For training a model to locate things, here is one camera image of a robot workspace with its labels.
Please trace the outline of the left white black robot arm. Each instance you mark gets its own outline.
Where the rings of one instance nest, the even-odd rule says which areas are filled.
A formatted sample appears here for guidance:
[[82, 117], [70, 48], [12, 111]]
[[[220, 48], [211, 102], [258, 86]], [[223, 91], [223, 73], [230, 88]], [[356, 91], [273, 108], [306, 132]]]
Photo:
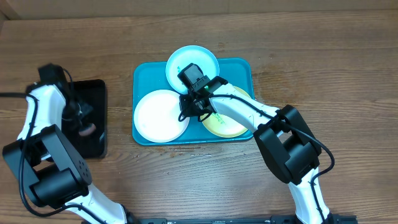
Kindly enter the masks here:
[[22, 204], [37, 217], [50, 207], [52, 215], [68, 210], [84, 223], [136, 223], [124, 205], [94, 185], [86, 163], [107, 153], [105, 82], [75, 82], [52, 63], [38, 73], [40, 80], [19, 94], [27, 102], [22, 131], [2, 150]]

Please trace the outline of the light blue plate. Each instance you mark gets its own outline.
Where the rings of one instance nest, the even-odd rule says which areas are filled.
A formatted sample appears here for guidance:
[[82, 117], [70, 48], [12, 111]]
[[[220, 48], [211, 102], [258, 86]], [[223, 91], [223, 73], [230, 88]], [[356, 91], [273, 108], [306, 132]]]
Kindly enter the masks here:
[[180, 94], [188, 90], [178, 78], [178, 74], [190, 63], [199, 66], [204, 75], [212, 79], [220, 74], [220, 66], [215, 55], [199, 45], [187, 45], [176, 50], [168, 59], [165, 74], [170, 86]]

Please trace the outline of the white plate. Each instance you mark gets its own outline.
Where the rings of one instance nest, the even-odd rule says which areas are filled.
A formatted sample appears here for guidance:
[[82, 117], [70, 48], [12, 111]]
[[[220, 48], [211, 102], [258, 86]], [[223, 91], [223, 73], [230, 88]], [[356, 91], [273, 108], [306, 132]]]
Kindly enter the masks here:
[[181, 118], [180, 95], [172, 90], [146, 94], [134, 109], [133, 122], [138, 133], [154, 143], [166, 143], [180, 137], [189, 118]]

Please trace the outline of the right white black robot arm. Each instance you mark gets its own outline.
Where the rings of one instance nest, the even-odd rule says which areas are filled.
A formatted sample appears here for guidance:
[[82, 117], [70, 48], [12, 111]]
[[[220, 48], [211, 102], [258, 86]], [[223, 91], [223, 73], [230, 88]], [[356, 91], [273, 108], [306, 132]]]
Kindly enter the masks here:
[[318, 184], [322, 174], [318, 157], [324, 147], [296, 108], [262, 104], [240, 93], [224, 78], [208, 78], [194, 63], [182, 69], [178, 78], [188, 91], [180, 97], [179, 121], [194, 116], [204, 121], [218, 113], [250, 130], [268, 169], [289, 186], [297, 220], [329, 222], [330, 210]]

